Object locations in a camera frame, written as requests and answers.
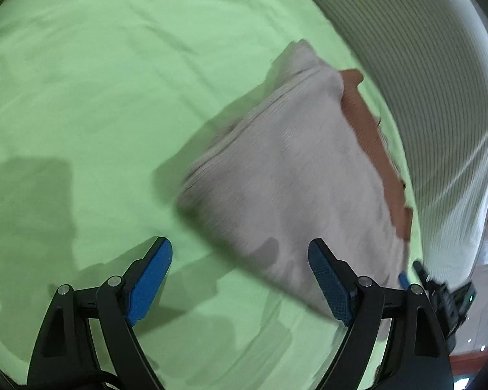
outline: blue gripper pad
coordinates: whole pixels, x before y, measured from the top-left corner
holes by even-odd
[[[321,249],[314,242],[309,244],[307,258],[332,314],[337,320],[343,321],[346,327],[349,327],[354,321],[349,292],[336,275],[325,255],[321,252]]]
[[[146,317],[171,263],[172,244],[168,239],[164,239],[130,293],[130,307],[126,320],[131,327]]]

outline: striped fabric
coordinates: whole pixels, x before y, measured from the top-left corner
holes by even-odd
[[[470,0],[313,0],[398,125],[426,268],[471,272],[488,210],[488,33]]]

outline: tiled floor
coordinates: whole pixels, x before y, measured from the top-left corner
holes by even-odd
[[[453,354],[472,352],[488,346],[488,246],[483,247],[472,280],[477,297],[469,311],[469,319],[458,330]]]

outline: silver screw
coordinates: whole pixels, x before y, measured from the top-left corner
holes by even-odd
[[[112,286],[113,288],[115,288],[120,283],[121,283],[121,277],[119,276],[112,276],[107,280],[107,284],[109,286]]]
[[[415,295],[423,294],[423,288],[419,284],[411,284],[410,290],[412,290],[412,293],[414,293]]]
[[[358,283],[360,286],[363,286],[364,288],[370,288],[373,285],[373,281],[371,280],[370,277],[367,276],[361,276],[358,279]]]
[[[60,287],[58,287],[58,293],[60,295],[66,295],[67,293],[69,293],[70,289],[71,287],[68,284],[62,284]]]

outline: folded garment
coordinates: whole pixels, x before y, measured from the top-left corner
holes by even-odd
[[[384,183],[342,113],[343,92],[340,73],[300,41],[278,88],[219,135],[178,199],[264,277],[328,316],[307,261],[311,239],[382,285],[397,287],[407,261]]]
[[[396,234],[408,242],[412,228],[412,210],[405,206],[404,183],[394,171],[395,166],[385,152],[378,125],[358,92],[363,75],[356,69],[341,71],[340,74],[344,80],[342,113],[383,182],[385,201],[392,224],[396,227]]]

